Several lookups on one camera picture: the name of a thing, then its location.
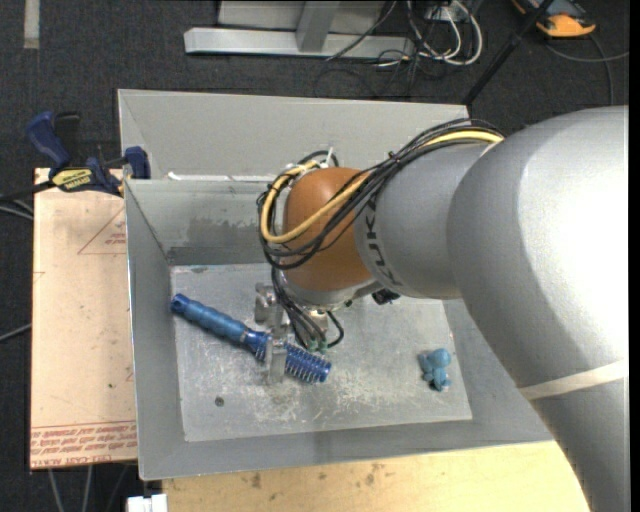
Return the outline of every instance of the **wooden board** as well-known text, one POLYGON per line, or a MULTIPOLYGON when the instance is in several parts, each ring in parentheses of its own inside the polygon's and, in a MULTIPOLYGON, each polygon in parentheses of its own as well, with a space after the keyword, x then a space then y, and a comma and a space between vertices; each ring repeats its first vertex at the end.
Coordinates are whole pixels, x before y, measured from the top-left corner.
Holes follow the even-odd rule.
POLYGON ((555 442, 163 482, 171 512, 586 512, 555 442))

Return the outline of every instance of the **white stripe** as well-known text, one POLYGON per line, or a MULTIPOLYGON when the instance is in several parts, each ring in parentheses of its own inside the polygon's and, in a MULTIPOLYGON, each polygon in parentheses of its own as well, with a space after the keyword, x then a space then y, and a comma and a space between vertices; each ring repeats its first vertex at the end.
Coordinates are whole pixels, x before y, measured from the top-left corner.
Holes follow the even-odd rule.
POLYGON ((32 50, 40 48, 40 0, 25 0, 24 47, 32 50))
POLYGON ((522 393, 527 400, 538 400, 540 398, 563 395, 565 393, 571 393, 572 391, 591 388, 593 386, 606 384, 628 376, 629 360, 624 359, 617 363, 601 366, 594 370, 576 373, 575 375, 562 377, 561 379, 551 380, 549 382, 543 382, 542 384, 536 384, 535 386, 520 388, 520 393, 522 393))

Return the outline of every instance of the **metal stand base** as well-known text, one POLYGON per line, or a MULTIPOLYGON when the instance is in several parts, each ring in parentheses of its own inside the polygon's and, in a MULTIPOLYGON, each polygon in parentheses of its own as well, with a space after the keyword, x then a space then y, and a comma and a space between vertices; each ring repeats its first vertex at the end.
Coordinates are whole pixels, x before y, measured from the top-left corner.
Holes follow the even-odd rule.
MULTIPOLYGON (((186 53, 287 55, 292 57, 330 57, 351 44, 358 36, 328 34, 320 50, 300 51, 296 32, 231 28, 192 28, 184 34, 186 53)), ((367 36, 346 57, 375 59, 385 50, 411 53, 413 44, 404 37, 367 36)), ((391 51, 389 58, 395 58, 391 51)))

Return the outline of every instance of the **blue clamp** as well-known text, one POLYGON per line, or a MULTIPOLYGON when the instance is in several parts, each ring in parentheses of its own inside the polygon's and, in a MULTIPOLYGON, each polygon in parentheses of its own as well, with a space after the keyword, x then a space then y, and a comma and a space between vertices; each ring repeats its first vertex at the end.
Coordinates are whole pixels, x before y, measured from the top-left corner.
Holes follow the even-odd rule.
POLYGON ((55 132, 52 112, 38 114, 27 125, 27 137, 35 148, 54 162, 49 171, 49 182, 64 192, 94 190, 116 196, 122 195, 122 180, 109 172, 109 165, 128 163, 129 177, 149 179, 151 169, 144 150, 139 146, 127 148, 122 158, 103 163, 95 157, 87 159, 83 167, 69 167, 71 156, 55 132))

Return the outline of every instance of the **yellow cable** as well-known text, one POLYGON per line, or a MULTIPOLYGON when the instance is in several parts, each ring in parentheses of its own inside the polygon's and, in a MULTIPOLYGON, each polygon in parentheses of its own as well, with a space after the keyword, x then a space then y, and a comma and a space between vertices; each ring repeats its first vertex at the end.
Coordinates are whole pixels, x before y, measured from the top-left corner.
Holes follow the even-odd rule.
POLYGON ((276 194, 280 192, 280 187, 286 181, 288 181, 291 177, 297 176, 298 174, 304 171, 308 171, 309 169, 312 169, 313 167, 316 167, 318 165, 319 165, 318 162, 316 162, 315 160, 309 160, 304 164, 297 165, 293 169, 289 169, 287 172, 283 173, 282 176, 280 176, 278 179, 276 179, 273 182, 273 185, 271 186, 271 190, 269 190, 269 193, 267 194, 267 197, 264 201, 264 206, 262 208, 262 215, 260 216, 260 231, 262 232, 262 236, 265 239, 268 240, 267 236, 271 236, 268 228, 269 215, 271 214, 271 203, 273 203, 273 200, 275 199, 276 194))
MULTIPOLYGON (((499 135, 494 135, 492 133, 484 132, 480 130, 469 129, 469 130, 461 130, 458 132, 448 133, 446 135, 435 137, 420 147, 430 146, 432 144, 438 144, 439 142, 448 142, 451 140, 459 140, 459 139, 475 139, 475 140, 481 140, 487 143, 495 143, 503 140, 503 138, 500 137, 499 135)), ((308 164, 309 162, 304 164, 304 166, 298 166, 284 173, 278 180, 276 180, 276 182, 273 184, 273 187, 271 188, 271 191, 267 195, 267 198, 265 199, 264 206, 262 209, 262 216, 260 218, 260 232, 262 234, 262 237, 267 242, 274 243, 274 244, 284 244, 300 236, 307 229, 309 229, 309 227, 311 227, 312 224, 317 222, 318 219, 320 219, 320 217, 326 214, 329 210, 331 210, 337 204, 343 201, 346 201, 349 197, 351 197, 351 195, 353 195, 355 191, 360 187, 360 184, 369 176, 367 174, 355 180, 349 187, 343 190, 339 195, 331 199, 331 201, 329 201, 322 208, 316 211, 313 215, 311 215, 311 217, 307 218, 306 220, 298 224, 292 230, 282 235, 271 234, 268 229, 268 219, 271 213, 271 203, 275 198, 276 192, 279 191, 280 184, 283 181, 285 181, 288 177, 295 176, 297 174, 300 174, 303 170, 307 170, 313 167, 312 165, 311 167, 305 168, 305 166, 307 166, 308 164)))

